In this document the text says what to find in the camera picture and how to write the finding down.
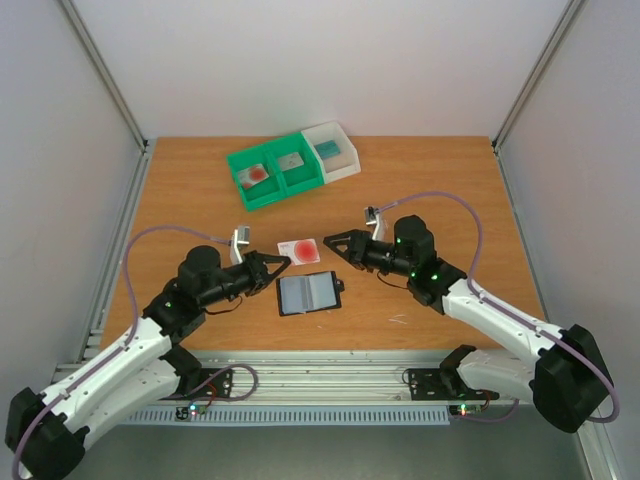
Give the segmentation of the black leather card holder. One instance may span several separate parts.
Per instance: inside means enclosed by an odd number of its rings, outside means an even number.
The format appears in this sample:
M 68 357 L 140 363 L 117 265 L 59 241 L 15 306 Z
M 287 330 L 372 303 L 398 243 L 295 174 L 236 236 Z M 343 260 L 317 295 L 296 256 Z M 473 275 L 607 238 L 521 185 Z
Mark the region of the black leather card holder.
M 278 311 L 285 317 L 339 309 L 344 291 L 335 271 L 282 277 L 276 281 Z

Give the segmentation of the red dot credit card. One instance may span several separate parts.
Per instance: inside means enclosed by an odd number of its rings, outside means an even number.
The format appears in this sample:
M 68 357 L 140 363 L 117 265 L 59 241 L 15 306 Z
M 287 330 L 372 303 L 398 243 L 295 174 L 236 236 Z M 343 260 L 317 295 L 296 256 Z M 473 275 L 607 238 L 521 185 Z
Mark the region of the red dot credit card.
M 239 170 L 237 176 L 244 190 L 249 190 L 270 177 L 268 170 L 261 163 Z

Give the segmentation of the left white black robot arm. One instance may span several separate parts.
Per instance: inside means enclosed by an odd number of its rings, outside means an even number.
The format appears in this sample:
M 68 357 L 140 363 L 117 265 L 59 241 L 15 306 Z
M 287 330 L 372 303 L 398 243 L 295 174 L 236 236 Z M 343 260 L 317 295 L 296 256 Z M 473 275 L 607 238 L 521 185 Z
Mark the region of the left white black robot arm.
M 189 398 L 208 380 L 181 342 L 209 306 L 268 287 L 291 260 L 251 251 L 223 267 L 217 249 L 191 249 L 177 275 L 114 343 L 40 393 L 25 388 L 10 402 L 5 443 L 15 479 L 63 479 L 90 446 L 139 408 Z

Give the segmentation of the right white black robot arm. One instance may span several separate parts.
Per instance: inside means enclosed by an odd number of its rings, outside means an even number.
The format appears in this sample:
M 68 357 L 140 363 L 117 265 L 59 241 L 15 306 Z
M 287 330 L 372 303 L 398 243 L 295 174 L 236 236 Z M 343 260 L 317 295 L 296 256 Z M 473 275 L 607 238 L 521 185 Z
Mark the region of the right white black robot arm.
M 566 433 L 593 420 L 594 411 L 613 397 L 611 375 L 586 328 L 540 321 L 489 294 L 437 254 L 434 235 L 418 216 L 397 220 L 391 242 L 377 231 L 354 229 L 323 243 L 356 269 L 406 278 L 418 303 L 466 323 L 509 352 L 504 358 L 458 347 L 440 365 L 442 387 L 450 395 L 490 390 L 530 402 Z

